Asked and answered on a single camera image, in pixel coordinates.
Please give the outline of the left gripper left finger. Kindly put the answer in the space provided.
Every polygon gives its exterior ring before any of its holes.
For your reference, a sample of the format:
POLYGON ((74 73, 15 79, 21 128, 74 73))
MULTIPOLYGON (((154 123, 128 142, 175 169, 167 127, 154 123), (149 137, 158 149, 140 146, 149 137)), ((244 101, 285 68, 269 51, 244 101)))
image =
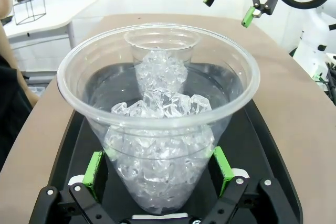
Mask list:
POLYGON ((105 152, 94 152, 82 182, 61 191, 54 186, 40 190, 29 223, 69 223, 73 216, 85 223, 115 223, 101 205, 107 176, 105 152))

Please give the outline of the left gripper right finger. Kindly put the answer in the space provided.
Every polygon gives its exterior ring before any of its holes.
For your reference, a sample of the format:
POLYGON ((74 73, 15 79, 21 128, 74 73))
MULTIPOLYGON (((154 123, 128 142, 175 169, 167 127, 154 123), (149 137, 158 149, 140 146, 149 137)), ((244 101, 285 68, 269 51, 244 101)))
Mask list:
POLYGON ((238 209, 249 209, 257 223, 298 223, 294 211, 275 178, 236 176, 221 147, 208 162, 217 202, 202 223, 231 223, 238 209))

